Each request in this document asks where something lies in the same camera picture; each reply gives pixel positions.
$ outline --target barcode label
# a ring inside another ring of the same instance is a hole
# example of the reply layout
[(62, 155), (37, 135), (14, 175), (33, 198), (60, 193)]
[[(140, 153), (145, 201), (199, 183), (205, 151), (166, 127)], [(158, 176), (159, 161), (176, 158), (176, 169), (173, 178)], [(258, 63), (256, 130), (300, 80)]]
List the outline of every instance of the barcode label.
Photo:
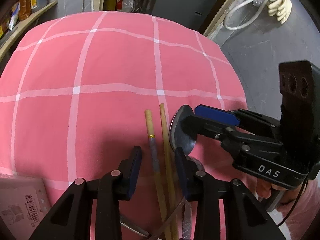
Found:
[(28, 209), (28, 213), (30, 214), (31, 219), (33, 222), (37, 223), (39, 222), (39, 216), (36, 209), (36, 205), (34, 203), (34, 200), (31, 195), (25, 195), (26, 197), (26, 207)]

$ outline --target wooden chopstick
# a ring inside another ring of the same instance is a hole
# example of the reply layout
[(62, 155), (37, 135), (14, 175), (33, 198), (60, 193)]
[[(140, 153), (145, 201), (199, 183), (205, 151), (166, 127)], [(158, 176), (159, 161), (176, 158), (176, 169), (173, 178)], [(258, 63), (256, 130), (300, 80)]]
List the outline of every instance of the wooden chopstick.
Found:
[[(164, 222), (167, 217), (167, 205), (165, 203), (164, 189), (161, 182), (160, 165), (159, 165), (159, 160), (157, 156), (156, 137), (153, 129), (152, 114), (150, 110), (144, 111), (144, 114), (146, 117), (149, 147), (151, 151), (152, 167), (153, 167), (153, 173), (154, 173), (153, 177), (156, 184), (156, 191), (158, 196), (161, 219), (162, 219), (162, 222)], [(164, 236), (166, 240), (172, 240), (170, 226), (167, 226), (167, 228), (164, 230)]]
[[(169, 142), (169, 134), (167, 127), (167, 118), (165, 116), (164, 104), (160, 104), (160, 117), (161, 117), (161, 126), (162, 126), (162, 138), (164, 145), (164, 161), (165, 161), (165, 170), (167, 175), (167, 184), (168, 184), (168, 193), (169, 193), (169, 204), (170, 211), (174, 210), (176, 205), (176, 193), (174, 189), (173, 181), (173, 172), (171, 164), (171, 147)], [(177, 225), (177, 216), (171, 221), (171, 233), (173, 240), (179, 240), (178, 225)]]

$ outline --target white grid line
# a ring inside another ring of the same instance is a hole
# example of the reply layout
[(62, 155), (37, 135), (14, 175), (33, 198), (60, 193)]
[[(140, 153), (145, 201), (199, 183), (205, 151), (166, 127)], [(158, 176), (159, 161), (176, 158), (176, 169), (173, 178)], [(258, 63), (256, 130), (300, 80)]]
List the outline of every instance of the white grid line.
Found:
[[(65, 36), (72, 36), (72, 35), (78, 35), (78, 34), (84, 34), (84, 33), (90, 33), (91, 30), (85, 30), (85, 31), (72, 31), (72, 32), (64, 32), (64, 33), (59, 33), (59, 34), (55, 34), (51, 37), (48, 37), (46, 39), (43, 39), (41, 43), (45, 43), (47, 41), (51, 41), (55, 38), (59, 38), (59, 37), (65, 37)], [(153, 42), (156, 42), (156, 43), (159, 43), (159, 44), (163, 44), (163, 45), (166, 45), (166, 46), (172, 46), (172, 47), (180, 47), (180, 48), (187, 48), (187, 49), (191, 49), (195, 52), (198, 52), (202, 55), (204, 55), (204, 53), (198, 49), (195, 49), (194, 47), (190, 46), (190, 45), (185, 45), (185, 44), (180, 44), (180, 43), (171, 43), (171, 42), (167, 42), (167, 41), (162, 41), (162, 40), (159, 40), (159, 39), (155, 39), (155, 38), (152, 38), (152, 37), (148, 37), (148, 36), (145, 36), (145, 35), (142, 35), (142, 34), (136, 34), (136, 33), (132, 33), (132, 32), (129, 32), (127, 30), (122, 30), (122, 29), (116, 29), (116, 28), (101, 28), (101, 29), (97, 29), (96, 32), (117, 32), (117, 33), (123, 33), (123, 34), (127, 34), (129, 36), (132, 36), (132, 37), (136, 37), (136, 38), (141, 38), (141, 39), (146, 39), (146, 40), (149, 40), (149, 41), (153, 41)], [(28, 48), (31, 48), (32, 46), (38, 44), (38, 41), (35, 41), (27, 46), (23, 46), (23, 47), (17, 47), (16, 48), (16, 51), (23, 51), (23, 50), (26, 50)], [(209, 58), (212, 58), (212, 59), (215, 59), (215, 60), (218, 60), (222, 63), (225, 63), (227, 65), (230, 65), (229, 62), (225, 61), (225, 60), (222, 60), (220, 58), (217, 58), (217, 57), (213, 57), (213, 56), (210, 56), (210, 55), (207, 55), (205, 54), (207, 57)]]
[(165, 99), (165, 93), (163, 89), (163, 79), (162, 79), (162, 64), (160, 56), (160, 44), (159, 44), (159, 25), (156, 17), (152, 16), (153, 21), (153, 48), (155, 54), (155, 64), (156, 64), (156, 90), (158, 95), (159, 104), (164, 104), (165, 116), (167, 125), (169, 127), (169, 110), (167, 105), (167, 100)]
[[(51, 30), (51, 28), (53, 26), (55, 26), (58, 22), (60, 22), (62, 19), (58, 19), (57, 21), (53, 22), (49, 28), (44, 32), (44, 34), (42, 35), (40, 41), (43, 40), (43, 38), (47, 35), (47, 33)], [(19, 86), (18, 86), (18, 91), (17, 91), (17, 96), (16, 96), (16, 101), (14, 103), (14, 108), (13, 108), (13, 116), (12, 116), (12, 127), (11, 127), (11, 166), (12, 166), (12, 170), (13, 170), (13, 174), (16, 174), (16, 163), (15, 163), (15, 159), (14, 159), (14, 142), (15, 142), (15, 132), (16, 132), (16, 119), (17, 119), (17, 111), (18, 111), (18, 103), (19, 103), (19, 98), (20, 98), (20, 93), (21, 93), (21, 89), (22, 89), (22, 85), (23, 85), (23, 81), (24, 78), (27, 74), (27, 70), (31, 64), (31, 61), (34, 57), (34, 55), (36, 54), (39, 46), (41, 43), (37, 43), (37, 45), (33, 48), (33, 51), (27, 61), (27, 64), (23, 70), (20, 82), (19, 82)]]
[(176, 23), (176, 22), (172, 22), (172, 21), (170, 21), (170, 20), (167, 20), (167, 19), (163, 19), (163, 18), (159, 18), (159, 17), (157, 17), (157, 20), (158, 21), (163, 21), (163, 22), (169, 22), (169, 23), (175, 23), (175, 24), (179, 24), (179, 23)]
[(219, 80), (218, 80), (218, 77), (217, 77), (217, 73), (216, 73), (216, 70), (214, 68), (214, 65), (212, 63), (212, 60), (207, 56), (207, 54), (204, 52), (204, 49), (202, 47), (202, 44), (201, 44), (201, 41), (199, 39), (199, 36), (198, 36), (198, 32), (194, 31), (195, 34), (196, 34), (196, 38), (197, 38), (197, 41), (198, 41), (198, 44), (202, 50), (202, 53), (203, 55), (205, 56), (205, 58), (209, 61), (209, 64), (211, 66), (211, 70), (212, 70), (212, 74), (213, 74), (213, 77), (214, 77), (214, 81), (215, 81), (215, 86), (216, 86), (216, 90), (217, 90), (217, 98), (221, 104), (221, 109), (225, 110), (225, 105), (224, 105), (224, 101), (220, 95), (220, 87), (219, 87)]
[[(99, 85), (82, 85), (77, 87), (65, 87), (65, 88), (54, 88), (54, 89), (39, 89), (39, 90), (27, 90), (20, 93), (19, 100), (24, 98), (33, 97), (49, 97), (49, 96), (66, 96), (72, 95), (74, 91), (80, 94), (83, 93), (105, 93), (105, 92), (131, 92), (138, 95), (158, 96), (166, 95), (170, 97), (187, 98), (191, 96), (199, 96), (203, 98), (215, 98), (218, 99), (217, 93), (207, 92), (199, 89), (191, 89), (186, 91), (181, 90), (156, 90), (150, 88), (140, 88), (125, 83), (109, 83)], [(0, 103), (14, 102), (18, 95), (0, 97)], [(233, 97), (233, 96), (221, 96), (224, 100), (246, 102), (244, 97)]]
[(89, 50), (92, 38), (96, 33), (96, 29), (99, 27), (103, 18), (107, 12), (103, 12), (97, 19), (92, 27), (92, 31), (88, 34), (84, 41), (82, 50), (80, 52), (80, 57), (78, 61), (78, 66), (76, 70), (76, 76), (74, 80), (74, 88), (71, 97), (71, 106), (69, 114), (69, 125), (68, 125), (68, 135), (67, 135), (67, 167), (68, 167), (68, 180), (74, 181), (77, 178), (76, 174), (76, 126), (77, 126), (77, 116), (78, 116), (78, 105), (79, 105), (79, 93), (81, 77), (84, 68), (84, 63), (87, 57), (87, 52)]

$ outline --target blue gripper pad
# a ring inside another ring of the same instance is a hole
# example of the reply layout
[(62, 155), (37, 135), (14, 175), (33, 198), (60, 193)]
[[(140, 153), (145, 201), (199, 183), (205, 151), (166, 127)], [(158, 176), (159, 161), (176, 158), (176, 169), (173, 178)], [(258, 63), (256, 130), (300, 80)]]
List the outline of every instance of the blue gripper pad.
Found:
[(131, 166), (131, 172), (129, 177), (129, 188), (127, 197), (131, 199), (132, 195), (134, 194), (136, 190), (136, 185), (138, 181), (140, 166), (141, 166), (141, 160), (142, 160), (142, 150), (140, 147), (135, 146), (132, 150), (132, 153), (135, 153), (135, 158), (133, 160), (132, 166)]
[(236, 116), (233, 113), (210, 106), (197, 106), (195, 108), (195, 115), (211, 119), (217, 122), (221, 122), (230, 126), (238, 126), (240, 123), (240, 121), (236, 118)]
[(174, 152), (174, 160), (176, 164), (177, 169), (177, 175), (179, 178), (179, 184), (182, 191), (182, 195), (185, 197), (185, 199), (188, 199), (189, 197), (189, 191), (188, 191), (188, 176), (187, 171), (183, 163), (183, 158), (181, 157), (181, 147), (178, 147)]

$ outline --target wooden shelf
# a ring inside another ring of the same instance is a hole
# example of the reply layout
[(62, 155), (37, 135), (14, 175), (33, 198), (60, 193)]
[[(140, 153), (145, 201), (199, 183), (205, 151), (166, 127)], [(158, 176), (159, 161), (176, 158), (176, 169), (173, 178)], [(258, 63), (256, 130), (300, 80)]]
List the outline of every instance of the wooden shelf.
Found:
[(24, 21), (20, 21), (12, 32), (7, 33), (9, 35), (7, 40), (4, 42), (2, 47), (0, 48), (0, 61), (4, 58), (4, 55), (9, 51), (14, 42), (20, 37), (20, 35), (41, 15), (43, 15), (47, 10), (56, 5), (58, 1), (53, 1), (49, 3), (47, 6), (43, 7), (39, 11), (32, 13), (27, 19)]

